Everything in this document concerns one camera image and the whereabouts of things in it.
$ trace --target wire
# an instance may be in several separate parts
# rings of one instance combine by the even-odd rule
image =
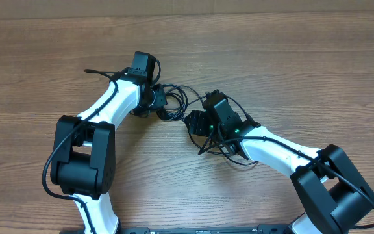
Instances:
[[[124,70],[122,71],[118,71],[118,72],[115,72],[115,74],[117,75],[121,75],[123,73],[125,73],[127,71],[127,68],[125,68]],[[114,83],[114,86],[115,86],[115,89],[113,91],[113,93],[110,95],[110,97],[100,106],[98,107],[95,112],[91,113],[91,115],[89,115],[87,118],[85,118],[84,120],[82,120],[79,124],[76,125],[76,127],[74,127],[69,134],[67,134],[66,137],[64,137],[64,139],[60,142],[60,144],[53,150],[53,152],[51,152],[49,158],[47,159],[47,161],[45,162],[45,165],[44,165],[44,169],[43,169],[43,174],[42,174],[42,184],[43,184],[43,188],[45,190],[45,192],[54,197],[54,198],[60,198],[60,199],[64,199],[64,200],[73,200],[75,202],[78,202],[80,203],[81,205],[81,208],[84,209],[84,213],[86,214],[86,217],[88,219],[88,223],[89,223],[89,227],[90,227],[90,232],[93,233],[93,234],[96,234],[96,230],[95,230],[95,227],[92,223],[92,219],[90,218],[90,214],[89,214],[89,210],[88,210],[88,207],[86,205],[86,203],[81,200],[80,198],[76,198],[76,197],[73,197],[73,196],[65,196],[65,195],[60,195],[60,194],[55,194],[54,192],[52,192],[49,187],[47,186],[47,181],[46,181],[46,178],[47,178],[47,171],[49,169],[49,165],[51,164],[51,161],[53,160],[54,156],[56,155],[56,153],[59,151],[59,149],[62,147],[62,145],[65,143],[65,141],[70,138],[74,133],[76,133],[85,123],[89,122],[89,120],[91,120],[94,116],[98,115],[99,112],[104,108],[106,107],[106,105],[109,104],[109,102],[115,97],[115,95],[118,93],[118,84],[116,83],[115,80],[112,79],[111,76],[109,76],[106,72],[103,72],[103,71],[96,71],[96,70],[91,70],[91,69],[85,69],[84,72],[86,73],[96,73],[96,74],[100,74],[100,75],[104,75],[105,77],[108,77],[110,79],[110,82],[113,82]]]
[[[191,105],[192,103],[195,103],[197,101],[200,101],[202,104],[203,104],[203,98],[205,98],[206,96],[200,96],[199,93],[194,90],[192,87],[190,86],[186,86],[186,85],[176,85],[176,84],[163,84],[162,85],[163,88],[170,88],[169,90],[166,91],[166,97],[171,97],[171,98],[174,98],[179,106],[178,107],[175,107],[175,108],[171,108],[171,109],[166,109],[166,108],[163,108],[163,109],[160,109],[156,112],[156,115],[161,119],[161,120],[164,120],[164,121],[177,121],[177,120],[181,120],[184,122],[184,114],[186,112],[186,109],[188,108],[189,105]],[[184,91],[183,88],[187,88],[189,90],[191,90],[196,96],[197,96],[197,99],[191,101],[191,102],[188,102],[188,96],[187,96],[187,93]],[[190,137],[190,140],[193,142],[193,144],[201,149],[202,146],[200,146],[192,137],[191,134],[188,134],[188,136]],[[207,153],[209,154],[212,154],[212,155],[223,155],[222,153],[220,152],[213,152],[213,151],[207,151]]]
[[[230,96],[226,95],[225,94],[225,97],[226,98],[229,98],[230,100],[232,100],[235,104],[237,104],[237,106],[242,110],[242,112],[245,114],[246,117],[248,117],[248,113],[245,111],[245,109],[233,98],[231,98]]]
[[[151,86],[155,85],[158,82],[158,80],[160,79],[160,76],[161,76],[161,63],[155,57],[154,57],[154,59],[155,59],[155,62],[158,64],[158,74],[156,75],[155,79],[151,83]]]
[[[207,139],[205,140],[205,143],[203,144],[203,146],[200,147],[199,155],[203,153],[202,151],[203,151],[204,148],[206,147],[208,141],[212,138],[213,134],[214,134],[214,128],[212,129],[212,131],[210,132],[209,136],[208,136]]]

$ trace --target wooden desk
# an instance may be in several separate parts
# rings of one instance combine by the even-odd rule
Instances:
[[[55,124],[106,90],[83,69],[122,69],[136,50],[160,59],[162,83],[220,89],[282,137],[341,146],[374,190],[374,12],[0,21],[0,233],[82,227],[75,204],[41,185]],[[303,212],[273,169],[197,151],[182,122],[123,121],[110,194],[124,227],[253,226]]]

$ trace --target wood grain surface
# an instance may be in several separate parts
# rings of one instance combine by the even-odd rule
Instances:
[[[374,10],[374,0],[0,0],[0,20]]]
[[[161,61],[161,83],[220,89],[277,135],[341,146],[374,190],[374,12],[0,21],[0,233],[82,227],[75,204],[41,185],[56,121],[106,90],[83,69],[122,69],[136,50]],[[124,119],[110,191],[124,227],[255,226],[304,211],[268,166],[197,151],[181,122]]]

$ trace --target black cable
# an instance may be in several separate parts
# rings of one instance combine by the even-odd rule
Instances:
[[[188,136],[190,137],[190,140],[193,142],[193,144],[201,149],[201,146],[193,139],[192,135],[190,133],[188,133]],[[213,152],[213,151],[206,151],[206,153],[209,153],[209,154],[212,154],[212,155],[223,155],[222,153],[220,152]]]
[[[276,140],[276,139],[273,139],[273,138],[269,138],[269,137],[266,137],[266,136],[243,136],[243,137],[240,137],[240,138],[228,139],[228,140],[224,140],[222,142],[218,142],[218,143],[216,143],[215,146],[209,146],[206,149],[204,149],[204,152],[206,152],[206,151],[208,151],[208,150],[210,150],[212,148],[218,148],[220,144],[225,144],[225,143],[229,143],[229,142],[235,142],[237,140],[238,141],[241,141],[241,140],[266,140],[266,141],[270,141],[270,142],[276,143],[276,144],[284,147],[285,149],[291,151],[292,153],[295,153],[296,155],[301,156],[301,157],[303,157],[303,158],[311,161],[313,164],[317,164],[322,169],[326,170],[328,173],[330,173],[330,174],[334,175],[335,177],[337,177],[340,181],[342,181],[343,183],[345,183],[348,187],[350,187],[354,191],[358,192],[364,199],[366,199],[371,204],[372,208],[374,209],[374,202],[369,198],[369,196],[367,196],[366,194],[364,194],[359,188],[357,188],[356,186],[354,186],[350,181],[346,180],[346,178],[344,178],[343,176],[341,176],[339,173],[335,172],[329,166],[320,163],[318,160],[313,159],[313,158],[309,157],[308,155],[305,155],[304,153],[302,153],[300,151],[297,151],[296,149],[293,149],[291,146],[289,146],[289,145],[287,145],[285,143],[282,143],[279,140]],[[354,229],[369,229],[369,228],[374,228],[374,223],[373,224],[362,225],[362,226],[355,226],[354,227]]]
[[[155,57],[154,57],[154,59],[155,59],[155,62],[158,64],[158,74],[156,75],[155,79],[153,80],[151,86],[155,85],[158,82],[158,80],[160,79],[160,76],[161,76],[161,64],[160,64],[160,61],[158,59],[156,59]]]
[[[219,133],[220,140],[225,141],[225,139],[223,138],[223,135],[221,134],[221,122],[218,123],[218,133]]]
[[[204,95],[204,96],[201,96],[200,98],[197,98],[197,99],[195,99],[194,101],[191,101],[191,102],[187,103],[187,106],[189,106],[189,105],[191,105],[191,104],[193,104],[193,103],[199,101],[201,98],[205,98],[205,97],[206,97],[205,95]],[[174,107],[174,108],[166,109],[166,110],[167,110],[167,111],[174,111],[174,110],[177,110],[178,108],[180,108],[180,107]]]
[[[225,94],[225,97],[226,98],[229,98],[230,100],[232,100],[233,102],[235,102],[235,104],[237,104],[237,106],[239,106],[239,108],[242,110],[243,114],[245,115],[246,119],[249,120],[251,122],[251,125],[253,127],[256,127],[257,125],[259,125],[259,123],[256,123],[253,118],[245,111],[245,109],[243,109],[243,107],[233,98],[231,98],[230,96],[226,95]]]
[[[188,107],[188,96],[186,92],[181,88],[181,86],[175,84],[163,84],[162,87],[171,87],[171,89],[166,92],[166,97],[172,97],[176,99],[179,103],[179,107],[177,107],[176,109],[160,109],[156,112],[157,116],[164,121],[177,121],[183,119]]]
[[[125,70],[127,70],[127,68],[125,68],[123,71],[119,71],[120,73],[125,73]],[[117,94],[118,92],[118,84],[116,83],[115,80],[112,79],[111,76],[109,76],[108,74],[106,74],[106,72],[103,72],[103,71],[96,71],[96,70],[91,70],[91,69],[85,69],[84,72],[86,73],[97,73],[97,74],[100,74],[100,75],[104,75],[105,77],[108,77],[110,79],[110,82],[113,82],[114,85],[115,85],[115,89],[114,89],[114,92],[112,93],[112,95],[100,106],[98,107],[95,112],[91,113],[91,115],[89,115],[87,118],[85,118],[84,120],[82,120],[79,124],[76,125],[76,127],[74,127],[70,133],[64,137],[64,139],[60,142],[60,144],[53,150],[53,152],[51,152],[49,158],[47,159],[47,162],[45,162],[45,165],[44,165],[44,169],[43,169],[43,174],[42,174],[42,184],[43,184],[43,188],[45,190],[45,192],[54,197],[54,198],[60,198],[60,199],[64,199],[64,200],[73,200],[75,202],[78,202],[80,203],[81,205],[81,208],[84,209],[84,213],[86,214],[86,217],[88,219],[88,223],[89,223],[89,227],[90,227],[90,232],[92,232],[93,234],[96,234],[96,230],[95,230],[95,227],[92,223],[92,219],[90,218],[90,214],[89,214],[89,210],[87,208],[87,205],[86,203],[81,200],[80,198],[76,198],[76,197],[73,197],[73,196],[65,196],[65,195],[60,195],[60,194],[55,194],[54,192],[52,192],[49,187],[47,186],[47,181],[46,181],[46,178],[47,178],[47,171],[49,169],[49,165],[51,164],[51,161],[53,160],[54,156],[56,155],[56,153],[59,151],[59,149],[62,147],[62,145],[65,143],[65,141],[71,136],[73,135],[74,133],[76,133],[76,131],[78,131],[85,123],[89,122],[89,120],[91,120],[94,116],[98,115],[99,112],[104,108],[106,107],[106,105],[108,105],[108,103],[115,97],[115,95]]]
[[[207,139],[205,140],[205,143],[200,147],[199,155],[203,153],[202,151],[203,151],[204,148],[206,147],[208,141],[212,138],[213,134],[214,134],[214,128],[212,129],[212,131],[210,132],[209,136],[208,136]]]
[[[188,89],[190,89],[190,90],[191,90],[192,92],[194,92],[194,94],[199,98],[201,104],[203,104],[203,97],[206,97],[206,96],[201,97],[200,94],[199,94],[197,91],[195,91],[195,90],[194,90],[192,87],[190,87],[190,86],[187,86],[187,85],[179,85],[179,87],[184,87],[184,88],[188,88]]]

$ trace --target robotic arm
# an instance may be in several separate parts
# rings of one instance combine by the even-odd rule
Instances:
[[[51,163],[51,181],[75,200],[84,220],[86,228],[74,233],[347,233],[374,209],[372,189],[342,149],[290,142],[270,133],[243,109],[246,120],[242,121],[229,105],[230,97],[215,90],[206,95],[205,111],[193,110],[184,119],[189,134],[207,137],[206,143],[217,142],[207,149],[203,146],[199,154],[223,146],[229,155],[221,152],[228,158],[238,154],[267,164],[291,178],[306,213],[291,224],[258,227],[121,229],[108,193],[115,172],[114,132],[130,111],[141,116],[167,104],[162,85],[156,84],[160,72],[153,80],[155,63],[159,65],[150,54],[136,52],[131,68],[108,76],[112,82],[95,104],[77,117],[62,116],[57,123],[55,153],[47,163]],[[92,147],[91,155],[73,151],[73,146],[82,145]],[[335,177],[339,182],[327,191],[322,183]]]

